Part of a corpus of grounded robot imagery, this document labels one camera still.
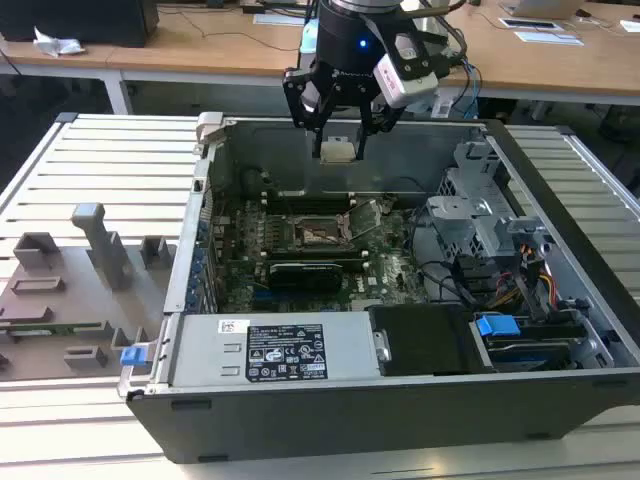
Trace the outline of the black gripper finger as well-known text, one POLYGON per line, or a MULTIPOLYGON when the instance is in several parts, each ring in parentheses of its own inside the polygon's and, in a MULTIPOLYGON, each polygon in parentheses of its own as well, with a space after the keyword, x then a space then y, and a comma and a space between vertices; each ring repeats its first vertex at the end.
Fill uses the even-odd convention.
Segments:
POLYGON ((404 108, 384 105, 380 112, 374 113, 371 103, 365 102, 359 110, 361 122, 357 133, 356 159, 363 160, 368 138, 380 132, 390 132, 404 113, 404 108))
POLYGON ((283 89, 294 126, 312 132, 312 157, 319 158, 324 126, 334 109, 334 81, 326 67, 288 68, 283 89))

